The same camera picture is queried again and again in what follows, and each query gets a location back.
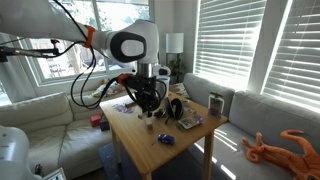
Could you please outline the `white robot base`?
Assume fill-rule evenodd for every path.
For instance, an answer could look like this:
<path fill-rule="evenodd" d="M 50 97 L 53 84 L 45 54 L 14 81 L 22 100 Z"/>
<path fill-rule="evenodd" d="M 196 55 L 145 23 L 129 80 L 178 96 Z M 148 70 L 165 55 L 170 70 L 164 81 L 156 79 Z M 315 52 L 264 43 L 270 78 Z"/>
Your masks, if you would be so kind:
<path fill-rule="evenodd" d="M 0 180 L 42 180 L 31 172 L 29 140 L 15 127 L 0 126 Z"/>

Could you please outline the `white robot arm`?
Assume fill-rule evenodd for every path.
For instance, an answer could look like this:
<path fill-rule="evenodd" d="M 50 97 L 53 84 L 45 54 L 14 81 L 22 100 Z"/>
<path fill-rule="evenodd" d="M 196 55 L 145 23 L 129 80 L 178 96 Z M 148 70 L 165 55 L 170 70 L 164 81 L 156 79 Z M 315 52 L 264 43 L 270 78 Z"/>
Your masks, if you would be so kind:
<path fill-rule="evenodd" d="M 0 31 L 25 38 L 53 38 L 81 44 L 122 63 L 138 61 L 140 65 L 158 63 L 159 37 L 156 24 L 137 20 L 120 31 L 101 31 L 68 18 L 47 0 L 1 0 Z M 4 56 L 27 55 L 46 57 L 47 50 L 21 50 L 1 47 Z M 164 97 L 156 90 L 156 75 L 152 70 L 121 74 L 117 81 L 126 88 L 129 97 L 141 107 L 147 117 L 159 108 Z"/>

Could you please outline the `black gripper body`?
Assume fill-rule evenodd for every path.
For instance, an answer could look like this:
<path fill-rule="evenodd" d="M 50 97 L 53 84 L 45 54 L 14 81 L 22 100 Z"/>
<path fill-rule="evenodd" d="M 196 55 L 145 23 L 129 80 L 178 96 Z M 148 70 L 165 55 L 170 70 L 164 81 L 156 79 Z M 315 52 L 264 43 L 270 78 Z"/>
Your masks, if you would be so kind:
<path fill-rule="evenodd" d="M 154 111 L 161 104 L 155 78 L 132 75 L 125 79 L 125 88 L 129 97 L 142 108 L 143 112 Z"/>

